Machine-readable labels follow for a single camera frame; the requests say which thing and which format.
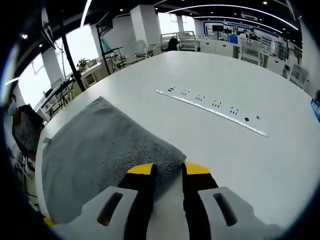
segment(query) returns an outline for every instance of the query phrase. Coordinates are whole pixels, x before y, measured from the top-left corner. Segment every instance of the ceiling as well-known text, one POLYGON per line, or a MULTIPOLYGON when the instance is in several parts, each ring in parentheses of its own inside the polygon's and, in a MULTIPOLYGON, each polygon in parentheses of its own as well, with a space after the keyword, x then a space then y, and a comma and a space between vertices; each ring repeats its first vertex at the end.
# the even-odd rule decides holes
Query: ceiling
MULTIPOLYGON (((59 20, 63 15, 65 30, 70 32, 80 26, 81 18, 85 8, 87 0, 46 0, 46 10, 48 18, 50 20, 52 33, 55 39, 61 37, 61 31, 59 28, 59 20)), ((286 6, 286 0, 266 0, 267 4, 263 4, 263 0, 131 0, 131 1, 106 1, 106 0, 92 0, 89 7, 85 24, 97 23, 106 13, 109 12, 109 17, 114 18, 118 15, 129 14, 130 10, 141 4, 155 5, 157 12, 166 13, 168 11, 191 7, 195 5, 212 5, 212 4, 224 4, 224 5, 236 5, 257 9, 275 15, 291 24, 300 28, 299 21, 294 19, 290 12, 290 9, 286 6)), ((281 20, 278 20, 267 14, 257 12, 250 9, 242 9, 231 6, 204 6, 189 8, 184 10, 175 11, 174 14, 186 15, 192 17, 206 17, 206 16, 219 16, 219 17, 236 17, 242 18, 241 13, 255 16, 261 24, 273 27, 281 30, 284 38, 291 41, 299 47, 302 46, 302 37, 300 30, 295 30, 289 25, 285 24, 281 20)), ((207 21, 208 18, 199 18, 199 20, 207 21)), ((260 26, 261 29, 270 30, 267 27, 260 26)), ((50 46, 46 43, 41 35, 41 6, 25 21, 24 28, 21 33, 27 34, 27 39, 18 40, 20 52, 16 65, 16 76, 19 76, 25 67, 40 53, 47 50, 50 46)))

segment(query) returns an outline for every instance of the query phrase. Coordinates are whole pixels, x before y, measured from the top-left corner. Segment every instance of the potted plant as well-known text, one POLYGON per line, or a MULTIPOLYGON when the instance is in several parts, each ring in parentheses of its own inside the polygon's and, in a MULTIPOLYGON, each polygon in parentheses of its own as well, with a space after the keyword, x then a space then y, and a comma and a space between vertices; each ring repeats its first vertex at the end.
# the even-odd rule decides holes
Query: potted plant
POLYGON ((77 63, 76 67, 78 68, 78 70, 80 72, 83 72, 86 69, 86 65, 88 64, 89 60, 82 58, 79 60, 79 62, 77 63))

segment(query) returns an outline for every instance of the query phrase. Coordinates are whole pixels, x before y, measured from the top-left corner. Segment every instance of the black pole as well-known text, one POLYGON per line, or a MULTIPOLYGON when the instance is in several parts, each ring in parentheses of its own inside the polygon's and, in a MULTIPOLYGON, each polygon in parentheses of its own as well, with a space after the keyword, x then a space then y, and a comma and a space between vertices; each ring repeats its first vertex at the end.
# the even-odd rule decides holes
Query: black pole
POLYGON ((107 64, 107 60, 106 60, 106 57, 105 57, 105 52, 104 52, 104 48, 102 47, 102 42, 101 42, 101 33, 99 31, 99 28, 100 28, 100 25, 99 24, 96 24, 95 25, 96 27, 96 32, 98 33, 98 39, 99 39, 99 45, 100 45, 100 49, 101 49, 101 53, 102 53, 102 58, 103 58, 103 61, 104 61, 104 65, 105 65, 105 68, 106 68, 106 71, 108 72, 109 76, 111 75, 110 73, 110 70, 109 70, 109 67, 108 67, 108 64, 107 64))
POLYGON ((63 14, 63 10, 61 10, 61 17, 60 17, 60 29, 61 29, 61 38, 62 38, 62 42, 63 42, 63 46, 64 46, 64 50, 65 50, 65 54, 66 54, 66 59, 68 60, 71 70, 73 72, 73 77, 76 80, 76 82, 79 85, 79 88, 81 89, 82 92, 84 92, 85 86, 81 81, 81 74, 80 72, 77 71, 75 65, 74 65, 74 61, 72 60, 71 54, 70 54, 70 50, 69 50, 69 46, 68 46, 68 42, 67 42, 67 38, 66 38, 66 33, 65 33, 65 25, 64 25, 64 14, 63 14))

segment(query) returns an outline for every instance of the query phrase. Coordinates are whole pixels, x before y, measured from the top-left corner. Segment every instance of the white table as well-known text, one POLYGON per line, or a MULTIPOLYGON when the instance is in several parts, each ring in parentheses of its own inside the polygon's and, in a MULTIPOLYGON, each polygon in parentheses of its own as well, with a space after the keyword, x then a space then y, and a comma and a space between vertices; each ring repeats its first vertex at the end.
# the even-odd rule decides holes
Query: white table
POLYGON ((89 76, 90 74, 93 74, 95 71, 97 71, 98 69, 100 69, 102 66, 101 62, 97 62, 96 64, 94 64, 93 66, 88 67, 86 70, 84 70, 81 73, 81 77, 85 78, 87 76, 89 76))
MULTIPOLYGON (((209 168, 266 224, 287 227, 310 199, 320 179, 320 123, 311 98, 285 78, 251 63, 201 52, 171 51, 128 66, 101 80, 60 111, 41 133, 36 187, 41 210, 42 152, 74 115, 103 96, 191 162, 209 168), (269 137, 184 102, 156 93, 180 86, 245 106, 264 117, 269 137)), ((148 234, 153 239, 188 239, 181 183, 155 203, 148 234)))

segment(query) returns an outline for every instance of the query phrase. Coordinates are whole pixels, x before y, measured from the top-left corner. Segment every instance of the ceiling light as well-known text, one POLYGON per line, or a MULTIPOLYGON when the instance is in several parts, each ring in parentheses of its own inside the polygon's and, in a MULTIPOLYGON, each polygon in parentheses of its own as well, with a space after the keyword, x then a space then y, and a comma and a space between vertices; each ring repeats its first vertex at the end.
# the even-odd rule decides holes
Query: ceiling light
POLYGON ((256 22, 256 21, 250 21, 250 20, 247 20, 247 19, 241 19, 241 18, 237 18, 237 17, 230 17, 230 16, 195 16, 194 17, 195 19, 201 19, 201 18, 217 18, 217 19, 234 19, 234 20, 240 20, 240 21, 245 21, 245 22, 249 22, 249 23, 254 23, 254 24, 260 24, 261 26, 264 26, 266 28, 270 28, 274 31, 277 31, 279 33, 282 34, 282 31, 279 31, 278 29, 275 29, 271 26, 268 26, 268 25, 264 25, 260 22, 256 22))
POLYGON ((206 4, 206 5, 196 5, 196 6, 187 6, 187 7, 182 7, 182 8, 178 8, 178 9, 174 9, 174 10, 170 10, 165 12, 166 14, 169 13, 173 13, 176 11, 180 11, 180 10, 185 10, 185 9, 193 9, 193 8, 201 8, 201 7, 232 7, 232 8, 240 8, 240 9, 247 9, 247 10, 251 10, 251 11, 256 11, 262 14, 267 14, 271 17, 274 17, 282 22, 284 22, 285 24, 289 25, 290 27, 294 28, 295 30, 299 30, 296 26, 292 25, 290 22, 287 22, 286 20, 283 20, 282 18, 272 15, 271 13, 265 12, 265 11, 261 11, 258 9, 254 9, 251 7, 246 7, 246 6, 238 6, 238 5, 228 5, 228 4, 206 4))
POLYGON ((85 7, 84 7, 84 10, 83 10, 83 14, 82 14, 82 18, 81 18, 80 28, 83 27, 84 24, 85 24, 85 19, 86 19, 86 16, 87 16, 88 9, 90 7, 91 1, 92 0, 87 0, 86 1, 85 7))

